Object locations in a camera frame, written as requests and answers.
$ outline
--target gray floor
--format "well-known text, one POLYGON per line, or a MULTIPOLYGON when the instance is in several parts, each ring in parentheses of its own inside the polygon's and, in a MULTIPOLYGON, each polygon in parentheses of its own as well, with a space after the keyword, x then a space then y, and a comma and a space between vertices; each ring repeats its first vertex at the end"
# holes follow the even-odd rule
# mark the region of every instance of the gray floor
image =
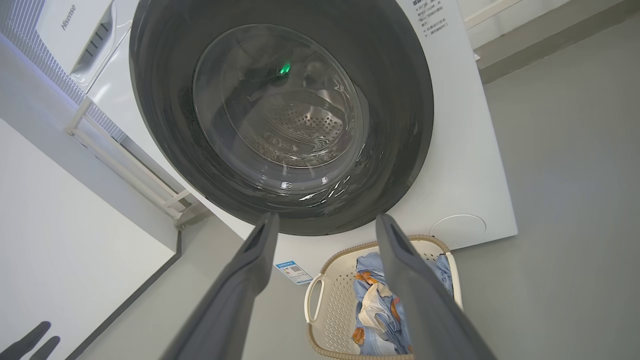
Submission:
POLYGON ((640 18, 485 88, 520 234, 455 252, 500 359, 640 357, 640 18))
MULTIPOLYGON (((486 87, 520 234, 455 256, 465 311, 501 360, 640 358, 638 34, 635 18, 486 87)), ((241 241, 217 218, 184 239, 83 359, 157 359, 241 241)), ((325 359, 304 293, 273 271, 244 359, 325 359)))

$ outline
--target front-load washing machine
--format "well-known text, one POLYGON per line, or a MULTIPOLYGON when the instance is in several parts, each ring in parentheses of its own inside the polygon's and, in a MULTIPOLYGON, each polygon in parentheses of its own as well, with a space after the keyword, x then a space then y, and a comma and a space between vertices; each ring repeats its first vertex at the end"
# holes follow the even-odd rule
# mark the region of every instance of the front-load washing machine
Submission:
POLYGON ((67 56, 88 96, 240 237, 277 212, 296 282, 379 213, 452 249, 517 233, 456 1, 103 0, 74 29, 77 3, 45 43, 114 22, 99 66, 67 56))

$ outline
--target white wall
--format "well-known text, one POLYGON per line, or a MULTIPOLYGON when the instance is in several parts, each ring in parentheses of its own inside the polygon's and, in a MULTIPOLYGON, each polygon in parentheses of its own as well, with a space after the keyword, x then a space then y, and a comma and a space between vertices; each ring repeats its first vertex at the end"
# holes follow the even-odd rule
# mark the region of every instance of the white wall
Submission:
MULTIPOLYGON (((462 16, 467 18, 496 0, 458 0, 462 16)), ((468 30, 475 49, 501 35, 549 12, 569 0, 522 0, 491 19, 468 30)))
POLYGON ((0 349, 42 321, 64 359, 172 256, 0 119, 0 349))
POLYGON ((116 210, 175 250, 173 220, 64 131, 75 104, 14 50, 0 35, 0 117, 116 210))

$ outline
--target white laundry basket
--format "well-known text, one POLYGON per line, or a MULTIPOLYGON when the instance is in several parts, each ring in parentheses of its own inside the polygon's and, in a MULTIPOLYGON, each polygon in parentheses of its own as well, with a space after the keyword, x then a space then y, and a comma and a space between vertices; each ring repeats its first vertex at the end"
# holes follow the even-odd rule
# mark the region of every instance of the white laundry basket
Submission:
MULTIPOLYGON (((438 255, 445 254, 451 268, 453 297, 462 308, 460 280, 456 261, 449 248, 442 241, 424 235, 409 236, 411 244, 423 259, 435 261, 438 255)), ((307 336, 314 350, 323 356, 341 360, 410 360, 413 355, 364 356, 360 348, 351 339, 356 324, 356 300, 353 281, 356 275, 358 257, 370 252, 380 252, 377 242, 366 243, 340 251, 332 256, 320 270, 320 274, 309 284, 305 295, 305 318, 307 336), (310 296, 314 286, 320 282, 320 298, 316 312, 311 317, 310 296)))

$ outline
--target blue clothing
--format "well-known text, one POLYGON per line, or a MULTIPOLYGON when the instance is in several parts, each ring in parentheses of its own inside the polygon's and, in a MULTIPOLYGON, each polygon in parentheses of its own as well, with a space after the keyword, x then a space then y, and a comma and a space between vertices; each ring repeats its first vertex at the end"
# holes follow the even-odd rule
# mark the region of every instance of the blue clothing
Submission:
MULTIPOLYGON (((440 255, 435 262, 426 262, 442 281, 447 291, 453 294, 451 271, 449 270, 447 257, 440 255)), ((364 343, 359 345, 360 355, 384 356, 410 354, 409 346, 411 342, 406 321, 404 320, 404 307, 397 296, 381 296, 381 290, 378 289, 377 297, 374 301, 371 301, 370 306, 373 306, 376 312, 375 320, 379 325, 378 329, 364 326, 360 321, 359 315, 362 311, 362 301, 372 286, 369 282, 377 281, 385 286, 387 285, 380 254, 372 252, 365 256, 360 256, 356 265, 356 271, 360 275, 365 275, 360 276, 360 278, 365 279, 364 281, 356 279, 353 283, 353 290, 356 293, 356 299, 358 299, 358 305, 356 306, 356 328, 362 328, 364 330, 364 343), (373 281, 369 280, 369 282, 367 282, 368 277, 373 279, 373 281)))

